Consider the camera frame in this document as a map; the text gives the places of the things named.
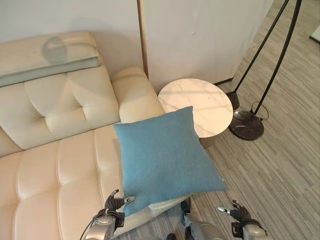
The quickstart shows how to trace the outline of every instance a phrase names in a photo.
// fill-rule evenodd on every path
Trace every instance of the power cord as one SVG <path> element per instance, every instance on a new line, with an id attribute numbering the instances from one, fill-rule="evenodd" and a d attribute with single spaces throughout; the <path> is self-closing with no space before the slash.
<path id="1" fill-rule="evenodd" d="M 94 223 L 95 218 L 92 218 L 92 220 L 88 223 L 88 225 L 85 227 L 84 231 L 81 234 L 80 240 L 82 240 L 82 238 L 84 237 L 85 232 L 87 231 L 88 228 L 91 228 L 91 226 Z"/>
<path id="2" fill-rule="evenodd" d="M 252 103 L 252 105 L 251 105 L 251 112 L 252 112 L 252 113 L 254 112 L 254 110 L 253 110 L 254 104 L 256 104 L 256 103 L 258 103 L 258 102 L 259 102 L 259 101 L 255 101 L 255 102 Z M 259 119 L 260 119 L 261 121 L 262 121 L 262 120 L 268 120 L 268 119 L 269 119 L 269 111 L 268 111 L 268 109 L 267 109 L 263 104 L 261 104 L 261 106 L 264 107 L 264 109 L 265 109 L 265 111 L 266 111 L 266 114 L 267 114 L 267 117 L 266 117 L 266 118 L 259 117 Z"/>
<path id="3" fill-rule="evenodd" d="M 237 117 L 237 115 L 233 115 L 233 117 L 235 118 L 235 119 L 238 119 L 238 120 L 241 120 L 241 121 L 244 121 L 244 122 L 248 122 L 248 121 L 250 121 L 252 118 L 253 118 L 253 116 L 254 116 L 254 104 L 256 104 L 256 103 L 258 103 L 259 101 L 255 101 L 254 103 L 252 103 L 252 105 L 251 105 L 251 110 L 250 110 L 250 112 L 243 112 L 242 113 L 242 111 L 235 111 L 235 113 L 236 114 L 238 114 L 239 115 L 239 117 Z M 268 109 L 262 104 L 261 105 L 262 107 L 264 107 L 264 109 L 265 109 L 265 111 L 266 111 L 266 113 L 267 113 L 267 118 L 263 118 L 263 117 L 257 117 L 257 116 L 255 116 L 256 118 L 259 118 L 261 121 L 263 121 L 263 120 L 268 120 L 269 119 L 269 111 L 268 111 Z"/>

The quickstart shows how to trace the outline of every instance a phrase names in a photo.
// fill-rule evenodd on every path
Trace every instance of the floor lamp base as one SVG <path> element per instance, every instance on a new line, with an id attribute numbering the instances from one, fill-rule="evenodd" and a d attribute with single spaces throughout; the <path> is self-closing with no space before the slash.
<path id="1" fill-rule="evenodd" d="M 235 111 L 229 125 L 230 131 L 238 138 L 253 141 L 264 134 L 264 125 L 251 111 Z"/>

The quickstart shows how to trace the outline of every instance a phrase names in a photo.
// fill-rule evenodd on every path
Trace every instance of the cream leather sofa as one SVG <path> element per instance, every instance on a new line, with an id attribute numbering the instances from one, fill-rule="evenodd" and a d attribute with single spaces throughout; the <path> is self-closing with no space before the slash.
<path id="1" fill-rule="evenodd" d="M 122 190 L 113 124 L 163 113 L 141 69 L 109 78 L 87 32 L 0 44 L 0 239 L 78 240 Z M 115 234 L 182 200 L 146 207 Z"/>

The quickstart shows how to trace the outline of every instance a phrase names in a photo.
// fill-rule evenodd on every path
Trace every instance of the gray striped carpet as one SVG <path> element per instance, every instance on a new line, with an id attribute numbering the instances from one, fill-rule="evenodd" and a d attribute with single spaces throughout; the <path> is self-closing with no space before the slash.
<path id="1" fill-rule="evenodd" d="M 282 3 L 283 0 L 274 1 L 233 82 L 220 85 L 225 92 L 234 89 L 240 80 Z M 259 100 L 268 84 L 294 6 L 295 1 L 289 1 L 238 91 L 243 109 Z M 309 39 L 319 25 L 319 15 L 319 0 L 302 2 L 287 54 L 264 102 L 270 113 L 269 120 L 263 121 L 264 135 L 249 142 L 227 129 L 210 139 L 212 145 L 206 148 L 228 189 L 194 194 L 192 212 L 200 220 L 216 225 L 229 239 L 233 239 L 232 219 L 216 207 L 230 208 L 232 199 L 247 206 L 275 240 L 320 239 L 320 45 Z M 165 239 L 172 232 L 182 240 L 180 214 L 180 207 L 176 206 L 117 239 Z"/>

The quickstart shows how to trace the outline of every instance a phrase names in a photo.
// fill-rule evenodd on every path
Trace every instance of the blue pillow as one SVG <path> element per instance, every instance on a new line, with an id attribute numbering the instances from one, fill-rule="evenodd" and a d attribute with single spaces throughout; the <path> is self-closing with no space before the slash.
<path id="1" fill-rule="evenodd" d="M 134 123 L 114 125 L 121 143 L 126 216 L 150 204 L 225 185 L 194 129 L 193 107 Z"/>

